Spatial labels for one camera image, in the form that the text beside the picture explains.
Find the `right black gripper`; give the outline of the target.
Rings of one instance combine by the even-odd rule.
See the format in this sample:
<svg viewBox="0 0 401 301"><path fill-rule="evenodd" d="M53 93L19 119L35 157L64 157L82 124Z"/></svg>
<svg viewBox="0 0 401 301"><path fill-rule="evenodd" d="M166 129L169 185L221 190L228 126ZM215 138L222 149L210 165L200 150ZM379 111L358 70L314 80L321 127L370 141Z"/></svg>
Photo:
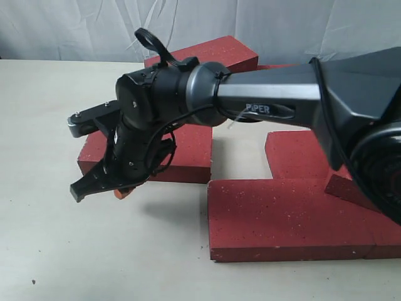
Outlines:
<svg viewBox="0 0 401 301"><path fill-rule="evenodd" d="M156 125L140 130L121 120L107 139L103 159L70 185L70 193L77 203L89 195L112 190L122 200L162 172L161 164L165 159L171 163L176 148L170 129Z"/></svg>

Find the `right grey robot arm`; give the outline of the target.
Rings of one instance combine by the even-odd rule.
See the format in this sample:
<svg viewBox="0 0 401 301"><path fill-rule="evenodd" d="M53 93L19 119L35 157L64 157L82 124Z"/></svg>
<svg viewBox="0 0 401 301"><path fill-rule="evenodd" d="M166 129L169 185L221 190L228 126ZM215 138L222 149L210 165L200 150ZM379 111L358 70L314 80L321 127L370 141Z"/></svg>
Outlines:
<svg viewBox="0 0 401 301"><path fill-rule="evenodd" d="M131 190L162 172L183 125L267 121L310 129L330 167L346 167L372 204L400 222L398 47L242 73L196 58L163 59L122 75L115 93L68 119L74 137L100 131L107 138L100 161L70 186L76 201Z"/></svg>

